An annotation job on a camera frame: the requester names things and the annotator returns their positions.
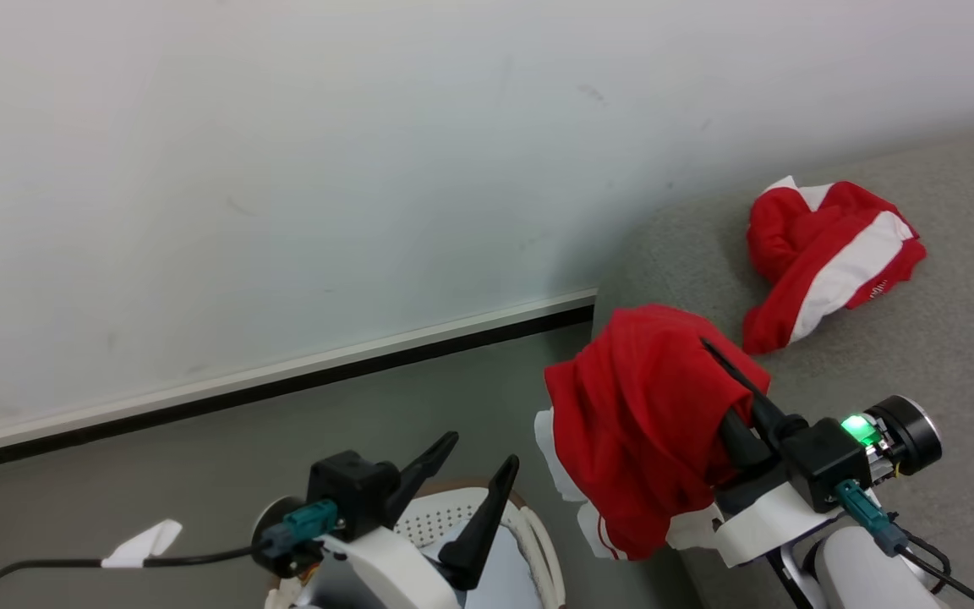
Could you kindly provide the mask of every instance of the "baseboard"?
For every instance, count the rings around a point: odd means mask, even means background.
[[[0,463],[592,319],[595,289],[0,429]]]

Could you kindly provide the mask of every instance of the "cable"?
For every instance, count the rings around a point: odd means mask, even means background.
[[[214,562],[224,562],[250,556],[252,552],[264,550],[270,542],[262,542],[247,547],[240,547],[238,550],[220,551],[216,554],[205,554],[201,556],[177,556],[170,558],[146,558],[142,563],[143,569],[157,567],[194,567],[200,564],[212,564]],[[0,569],[0,579],[22,569],[101,569],[103,568],[103,558],[53,558],[38,560],[19,560],[7,564]]]
[[[100,558],[19,560],[0,569],[0,579],[22,569],[100,569]]]
[[[908,548],[905,548],[903,546],[897,547],[897,554],[900,554],[905,559],[907,559],[908,562],[915,564],[916,567],[919,567],[923,571],[927,571],[927,573],[930,574],[931,577],[940,579],[940,581],[946,582],[947,584],[954,586],[954,589],[958,590],[958,592],[960,592],[966,597],[971,598],[971,600],[974,601],[974,590],[958,582],[957,579],[952,579],[949,575],[944,574],[942,571],[938,571],[937,569],[935,569],[935,567],[932,566],[930,562],[925,562],[925,560],[923,560],[922,558],[917,557],[915,554],[912,554],[912,552],[909,552]]]
[[[934,547],[930,543],[927,543],[927,541],[924,540],[922,537],[917,537],[915,535],[912,535],[911,531],[909,531],[908,529],[905,529],[904,527],[900,527],[900,529],[901,531],[904,531],[904,535],[908,537],[908,540],[911,543],[916,544],[917,546],[923,548],[923,550],[926,551],[927,554],[930,554],[931,556],[937,558],[940,562],[942,562],[943,575],[952,575],[952,573],[954,573],[954,566],[952,566],[952,563],[949,562],[949,557],[944,555],[942,551],[940,551],[938,548]],[[939,592],[942,592],[942,589],[944,587],[946,587],[946,582],[944,582],[942,579],[939,579],[938,583],[934,585],[934,587],[932,587],[931,594],[938,594]]]
[[[235,558],[243,558],[254,554],[256,550],[263,550],[270,545],[270,542],[240,547],[238,550],[219,551],[216,554],[205,554],[201,556],[175,556],[171,558],[146,558],[142,567],[150,569],[153,567],[197,567],[200,564],[212,564],[214,562],[224,562]]]

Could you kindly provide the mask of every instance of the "teal connector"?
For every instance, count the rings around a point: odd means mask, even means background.
[[[283,518],[283,523],[297,542],[305,542],[336,529],[339,519],[336,503],[321,500],[288,513]]]
[[[885,556],[896,556],[897,547],[908,545],[908,536],[900,527],[889,522],[889,516],[882,508],[874,505],[867,493],[854,480],[844,480],[836,485],[836,498],[840,500],[844,512],[859,523],[874,538]]]

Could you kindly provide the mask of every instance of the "green led light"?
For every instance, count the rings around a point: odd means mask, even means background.
[[[864,447],[872,447],[882,439],[881,432],[874,425],[870,424],[867,417],[853,414],[840,424],[844,431],[851,433],[851,436],[861,443]]]

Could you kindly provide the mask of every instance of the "white wall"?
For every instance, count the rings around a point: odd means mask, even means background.
[[[0,0],[0,428],[595,285],[974,128],[960,0]]]

